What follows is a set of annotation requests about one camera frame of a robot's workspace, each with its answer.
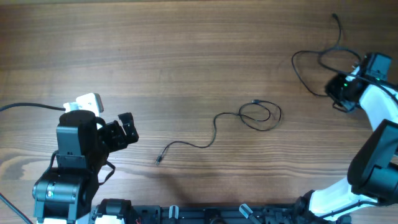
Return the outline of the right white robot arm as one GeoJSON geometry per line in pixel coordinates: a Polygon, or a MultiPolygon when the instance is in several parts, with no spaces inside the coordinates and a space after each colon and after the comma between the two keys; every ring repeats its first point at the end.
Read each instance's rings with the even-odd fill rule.
{"type": "Polygon", "coordinates": [[[367,53],[351,72],[338,71],[325,86],[333,107],[362,109],[373,129],[355,155],[346,177],[323,190],[300,197],[292,210],[294,223],[344,223],[343,217],[366,207],[397,203],[397,87],[387,81],[392,59],[367,53]]]}

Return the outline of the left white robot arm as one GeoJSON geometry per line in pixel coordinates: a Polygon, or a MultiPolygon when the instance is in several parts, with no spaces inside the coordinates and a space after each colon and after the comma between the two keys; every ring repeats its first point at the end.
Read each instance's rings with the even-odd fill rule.
{"type": "Polygon", "coordinates": [[[32,189],[38,223],[47,218],[75,223],[90,212],[92,199],[102,185],[98,179],[101,168],[114,167],[108,162],[109,154],[139,140],[133,115],[118,117],[106,123],[87,110],[61,115],[56,128],[58,149],[32,189]]]}

